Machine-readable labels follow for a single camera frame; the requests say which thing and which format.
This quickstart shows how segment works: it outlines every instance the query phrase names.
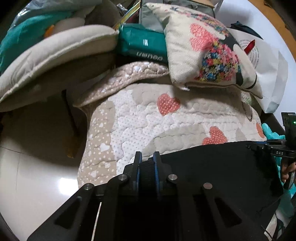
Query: quilted blanket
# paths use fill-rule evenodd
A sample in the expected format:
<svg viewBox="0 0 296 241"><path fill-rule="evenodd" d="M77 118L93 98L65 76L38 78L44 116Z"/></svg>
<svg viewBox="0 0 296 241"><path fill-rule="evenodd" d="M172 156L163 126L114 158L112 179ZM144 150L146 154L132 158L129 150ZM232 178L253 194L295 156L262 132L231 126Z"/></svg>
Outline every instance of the quilted blanket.
<svg viewBox="0 0 296 241"><path fill-rule="evenodd" d="M106 183L133 162L136 151L145 160L155 151L166 154L198 145L266 140L257 112L241 101L240 90L183 91L171 85L167 67L155 63L115 69L75 106L89 122L79 186Z"/></svg>

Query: black cloth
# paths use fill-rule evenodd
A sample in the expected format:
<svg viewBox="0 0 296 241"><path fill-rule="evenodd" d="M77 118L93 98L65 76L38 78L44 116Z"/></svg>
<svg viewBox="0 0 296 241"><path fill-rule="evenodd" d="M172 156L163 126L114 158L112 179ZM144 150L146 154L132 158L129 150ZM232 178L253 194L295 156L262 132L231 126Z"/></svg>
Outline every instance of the black cloth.
<svg viewBox="0 0 296 241"><path fill-rule="evenodd" d="M274 215L283 188L272 159L256 158L246 148L251 142L204 145L161 155L172 173L190 183L210 182L254 222L267 227Z"/></svg>
<svg viewBox="0 0 296 241"><path fill-rule="evenodd" d="M245 32L245 33L248 33L248 34L254 35L258 38L263 39L259 34L257 34L256 31L254 31L253 29L251 29L250 27L248 27L246 25L241 24L239 21L237 21L236 23L232 23L230 28L233 28L233 29L236 29L236 30L239 30L239 31L242 31L242 32Z"/></svg>

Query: green package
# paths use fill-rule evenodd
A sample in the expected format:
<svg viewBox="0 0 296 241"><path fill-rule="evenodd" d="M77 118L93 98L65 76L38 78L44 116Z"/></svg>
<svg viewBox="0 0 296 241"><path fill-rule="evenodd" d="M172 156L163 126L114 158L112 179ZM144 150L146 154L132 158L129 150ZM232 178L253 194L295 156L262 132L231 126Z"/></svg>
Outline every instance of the green package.
<svg viewBox="0 0 296 241"><path fill-rule="evenodd" d="M146 29L138 23L126 23L120 26L117 52L124 56L168 62L165 35Z"/></svg>

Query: white tile floor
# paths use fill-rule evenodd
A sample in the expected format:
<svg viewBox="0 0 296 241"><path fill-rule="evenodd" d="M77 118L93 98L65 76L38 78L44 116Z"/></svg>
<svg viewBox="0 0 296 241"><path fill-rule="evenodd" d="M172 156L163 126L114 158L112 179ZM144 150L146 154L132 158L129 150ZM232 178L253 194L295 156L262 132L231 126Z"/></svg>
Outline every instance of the white tile floor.
<svg viewBox="0 0 296 241"><path fill-rule="evenodd" d="M59 95L15 110L3 122L0 212L20 241L25 241L78 190L85 141L74 159L66 156L65 141L72 129Z"/></svg>

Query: metal screw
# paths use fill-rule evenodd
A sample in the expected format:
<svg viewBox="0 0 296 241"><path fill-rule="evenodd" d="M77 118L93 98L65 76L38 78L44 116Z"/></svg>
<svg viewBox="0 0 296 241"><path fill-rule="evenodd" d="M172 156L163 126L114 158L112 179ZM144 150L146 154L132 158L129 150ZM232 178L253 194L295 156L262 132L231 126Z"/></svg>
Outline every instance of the metal screw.
<svg viewBox="0 0 296 241"><path fill-rule="evenodd" d="M204 183L204 188L205 189L212 189L213 185L211 183Z"/></svg>
<svg viewBox="0 0 296 241"><path fill-rule="evenodd" d="M127 179L128 177L127 177L127 175L125 175L125 174L120 174L120 175L118 175L118 179L120 180L120 181L124 181L125 179Z"/></svg>
<svg viewBox="0 0 296 241"><path fill-rule="evenodd" d="M177 180L178 176L176 174L169 174L168 178L171 180L171 181L174 181L174 180Z"/></svg>
<svg viewBox="0 0 296 241"><path fill-rule="evenodd" d="M92 189L93 188L93 184L92 183L87 183L87 184L85 184L84 186L83 186L83 188L85 189L85 190L89 190L89 189Z"/></svg>

